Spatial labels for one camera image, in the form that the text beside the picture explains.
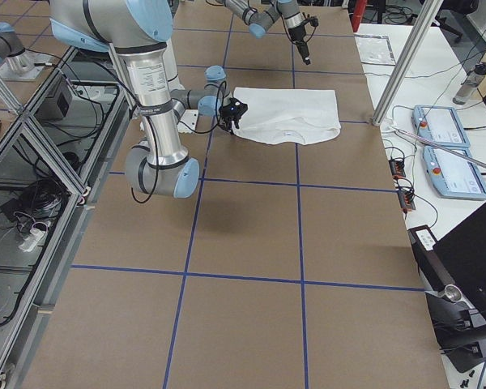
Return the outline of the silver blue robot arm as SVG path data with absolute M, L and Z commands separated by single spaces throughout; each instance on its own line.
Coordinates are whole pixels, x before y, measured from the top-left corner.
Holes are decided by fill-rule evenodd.
M 172 89 L 165 53 L 173 33 L 166 1 L 52 1 L 53 35 L 76 48 L 114 52 L 126 65 L 126 90 L 142 116 L 145 138 L 126 158 L 125 173 L 133 190 L 174 198 L 191 196 L 199 163 L 182 145 L 177 124 L 183 112 L 196 109 L 215 116 L 231 130 L 248 106 L 232 96 L 224 69 L 207 69 L 202 90 Z
M 319 22 L 316 16 L 301 12 L 297 1 L 270 1 L 269 7 L 264 11 L 252 7 L 249 1 L 226 0 L 217 3 L 241 19 L 256 38 L 263 37 L 278 20 L 281 20 L 288 40 L 296 46 L 303 63 L 311 63 L 308 42 L 313 35 L 307 38 L 305 26 L 309 24 L 314 33 Z

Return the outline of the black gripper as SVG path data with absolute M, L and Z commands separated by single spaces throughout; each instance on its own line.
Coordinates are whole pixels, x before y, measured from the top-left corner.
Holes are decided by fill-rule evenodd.
M 220 122 L 226 127 L 228 133 L 232 133 L 232 126 L 240 128 L 240 120 L 243 115 L 242 105 L 225 105 L 220 108 Z
M 305 41 L 306 29 L 304 24 L 288 28 L 288 36 L 290 41 L 296 46 L 296 49 L 305 65 L 311 63 L 310 52 L 308 44 Z

